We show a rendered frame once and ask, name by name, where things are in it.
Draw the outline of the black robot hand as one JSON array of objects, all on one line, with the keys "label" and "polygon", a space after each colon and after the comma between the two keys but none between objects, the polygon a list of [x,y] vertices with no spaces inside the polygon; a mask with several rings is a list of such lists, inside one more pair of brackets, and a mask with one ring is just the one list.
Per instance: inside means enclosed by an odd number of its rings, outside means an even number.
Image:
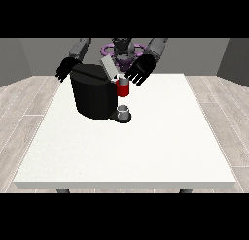
[{"label": "black robot hand", "polygon": [[150,54],[142,54],[133,62],[124,76],[137,86],[141,86],[155,68],[156,62],[154,57]]},{"label": "black robot hand", "polygon": [[63,82],[64,79],[67,77],[67,75],[72,71],[73,67],[77,64],[79,64],[80,61],[78,59],[75,59],[73,57],[65,57],[58,68],[56,69],[55,76]]}]

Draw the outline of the small grey cup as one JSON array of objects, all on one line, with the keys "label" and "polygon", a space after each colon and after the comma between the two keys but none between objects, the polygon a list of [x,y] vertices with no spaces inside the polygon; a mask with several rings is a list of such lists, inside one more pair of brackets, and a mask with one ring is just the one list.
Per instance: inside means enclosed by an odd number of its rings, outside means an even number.
[{"label": "small grey cup", "polygon": [[126,105],[120,105],[117,108],[118,119],[119,120],[127,120],[129,117],[129,109]]}]

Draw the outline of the red pod holder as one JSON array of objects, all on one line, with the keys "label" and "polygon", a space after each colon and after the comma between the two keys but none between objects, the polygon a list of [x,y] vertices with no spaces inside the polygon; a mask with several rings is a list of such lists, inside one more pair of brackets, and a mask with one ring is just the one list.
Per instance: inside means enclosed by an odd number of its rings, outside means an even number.
[{"label": "red pod holder", "polygon": [[121,84],[119,80],[116,80],[117,95],[120,97],[126,97],[129,95],[129,82]]}]

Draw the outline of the black coffee machine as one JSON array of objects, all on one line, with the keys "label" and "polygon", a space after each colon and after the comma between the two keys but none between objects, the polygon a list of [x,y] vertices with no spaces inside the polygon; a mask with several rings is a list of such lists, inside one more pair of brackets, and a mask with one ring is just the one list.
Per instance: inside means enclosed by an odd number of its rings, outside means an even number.
[{"label": "black coffee machine", "polygon": [[131,113],[121,120],[117,86],[108,79],[101,65],[76,64],[70,73],[70,80],[80,114],[92,120],[131,121]]}]

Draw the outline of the pale grey machine lid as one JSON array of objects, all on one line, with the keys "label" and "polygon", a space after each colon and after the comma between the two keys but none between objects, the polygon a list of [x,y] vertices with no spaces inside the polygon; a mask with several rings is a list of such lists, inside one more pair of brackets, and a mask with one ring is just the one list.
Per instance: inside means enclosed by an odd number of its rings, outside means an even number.
[{"label": "pale grey machine lid", "polygon": [[115,77],[119,74],[118,69],[116,68],[113,59],[110,55],[106,55],[99,60],[101,66],[103,67],[108,79],[110,81],[114,80]]}]

